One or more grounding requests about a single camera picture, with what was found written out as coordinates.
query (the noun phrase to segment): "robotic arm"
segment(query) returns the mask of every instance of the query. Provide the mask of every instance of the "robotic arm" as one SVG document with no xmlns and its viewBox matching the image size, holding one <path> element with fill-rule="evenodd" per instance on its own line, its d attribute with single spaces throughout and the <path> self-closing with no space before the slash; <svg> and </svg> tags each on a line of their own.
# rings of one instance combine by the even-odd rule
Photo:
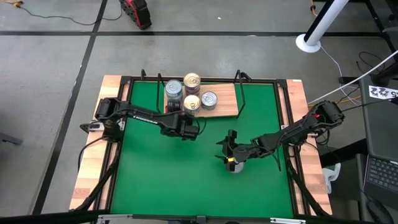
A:
<svg viewBox="0 0 398 224">
<path fill-rule="evenodd" d="M 323 133 L 340 125 L 345 116 L 336 103 L 322 101 L 316 104 L 301 120 L 272 134 L 263 134 L 251 140 L 251 144 L 237 144 L 237 132 L 229 130 L 225 139 L 217 144 L 223 145 L 223 160 L 226 170 L 240 172 L 248 159 L 274 156 L 274 152 L 283 144 L 302 145 L 309 133 Z"/>
<path fill-rule="evenodd" d="M 117 98 L 100 99 L 95 118 L 104 124 L 104 133 L 108 141 L 119 142 L 122 132 L 118 125 L 121 118 L 133 118 L 160 127 L 160 133 L 168 137 L 180 137 L 183 140 L 196 140 L 199 128 L 193 126 L 193 116 L 183 111 L 160 114 L 140 106 L 134 106 Z"/>
</svg>

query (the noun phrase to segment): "green surface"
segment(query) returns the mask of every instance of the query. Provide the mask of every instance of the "green surface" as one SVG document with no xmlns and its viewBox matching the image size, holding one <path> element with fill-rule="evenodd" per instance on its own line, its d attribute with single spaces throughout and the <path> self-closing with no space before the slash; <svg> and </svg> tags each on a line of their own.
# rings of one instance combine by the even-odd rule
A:
<svg viewBox="0 0 398 224">
<path fill-rule="evenodd" d="M 196 141 L 168 138 L 158 126 L 129 119 L 111 213 L 292 218 L 283 150 L 282 172 L 271 156 L 248 161 L 238 174 L 214 157 L 222 156 L 215 143 L 229 129 L 237 130 L 240 143 L 279 130 L 274 87 L 245 85 L 244 93 L 239 119 L 208 118 Z M 239 85 L 236 94 L 239 104 Z M 131 103 L 155 110 L 155 101 L 156 83 L 134 83 Z"/>
</svg>

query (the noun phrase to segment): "can lid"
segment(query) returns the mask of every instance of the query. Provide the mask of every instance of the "can lid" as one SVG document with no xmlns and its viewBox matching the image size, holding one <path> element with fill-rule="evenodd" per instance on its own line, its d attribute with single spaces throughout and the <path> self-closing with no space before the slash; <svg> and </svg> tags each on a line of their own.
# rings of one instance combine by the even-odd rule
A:
<svg viewBox="0 0 398 224">
<path fill-rule="evenodd" d="M 200 99 L 195 95 L 189 95 L 184 99 L 184 107 L 190 110 L 196 110 L 200 107 Z"/>
<path fill-rule="evenodd" d="M 188 87 L 196 87 L 200 85 L 200 77 L 196 73 L 189 73 L 184 77 L 184 85 Z"/>
<path fill-rule="evenodd" d="M 212 91 L 204 92 L 201 96 L 201 102 L 206 106 L 214 106 L 217 104 L 217 95 Z"/>
<path fill-rule="evenodd" d="M 170 80 L 166 84 L 166 92 L 179 93 L 182 90 L 182 85 L 177 80 Z"/>
</svg>

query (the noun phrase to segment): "laptop keyboard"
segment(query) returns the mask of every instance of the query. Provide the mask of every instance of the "laptop keyboard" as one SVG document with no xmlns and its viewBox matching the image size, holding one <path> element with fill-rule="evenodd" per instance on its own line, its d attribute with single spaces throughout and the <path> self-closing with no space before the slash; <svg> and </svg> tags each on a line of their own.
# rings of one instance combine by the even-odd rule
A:
<svg viewBox="0 0 398 224">
<path fill-rule="evenodd" d="M 398 166 L 369 157 L 368 182 L 398 192 Z"/>
</svg>

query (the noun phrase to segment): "concrete floor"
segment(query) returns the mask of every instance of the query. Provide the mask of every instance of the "concrete floor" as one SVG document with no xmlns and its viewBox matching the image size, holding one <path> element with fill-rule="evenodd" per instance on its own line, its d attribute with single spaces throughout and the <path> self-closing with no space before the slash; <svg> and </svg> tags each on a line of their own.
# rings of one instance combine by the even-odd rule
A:
<svg viewBox="0 0 398 224">
<path fill-rule="evenodd" d="M 308 0 L 147 0 L 153 31 L 305 32 L 314 16 Z M 101 0 L 30 0 L 34 14 L 63 15 L 94 22 Z M 316 3 L 319 11 L 323 4 Z M 387 24 L 388 8 L 374 2 Z M 109 0 L 105 18 L 118 17 L 119 2 Z M 41 19 L 0 3 L 0 31 L 91 31 L 63 19 Z M 139 31 L 124 13 L 117 21 L 101 21 L 99 31 Z M 333 32 L 377 32 L 364 4 L 349 3 L 332 24 Z M 0 217 L 31 212 L 38 186 L 52 152 L 63 113 L 85 54 L 88 36 L 0 35 L 0 132 L 24 140 L 23 145 L 0 144 Z M 390 51 L 377 37 L 324 37 L 322 45 L 347 76 L 358 76 L 360 51 L 381 58 Z M 305 54 L 295 37 L 237 36 L 98 36 L 66 133 L 44 213 L 68 210 L 77 173 L 77 159 L 86 134 L 80 123 L 93 114 L 103 75 L 183 76 L 195 71 L 204 77 L 231 77 L 237 69 L 253 78 L 303 80 L 307 99 L 338 87 L 338 69 L 322 51 Z M 330 100 L 341 98 L 332 95 Z M 345 123 L 332 131 L 330 146 L 341 147 L 364 137 L 362 111 L 347 112 Z"/>
</svg>

